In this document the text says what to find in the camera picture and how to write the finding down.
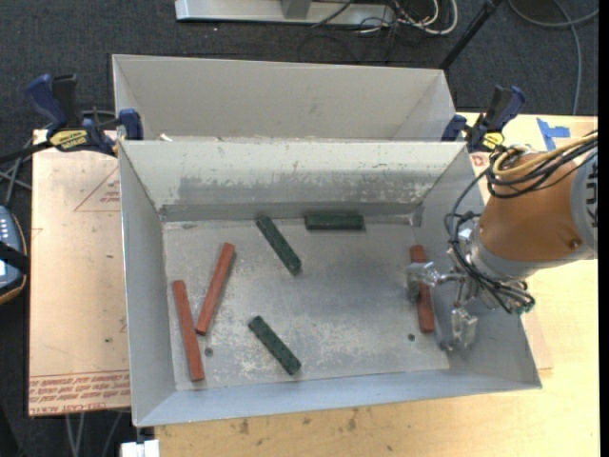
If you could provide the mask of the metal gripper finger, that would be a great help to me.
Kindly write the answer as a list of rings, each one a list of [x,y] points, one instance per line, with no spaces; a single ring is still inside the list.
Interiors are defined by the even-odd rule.
[[[451,308],[442,322],[441,347],[447,351],[467,350],[475,342],[478,317],[464,307]]]
[[[434,287],[438,284],[439,272],[433,262],[412,263],[405,269],[404,290],[407,299],[415,303],[421,294],[422,286]]]

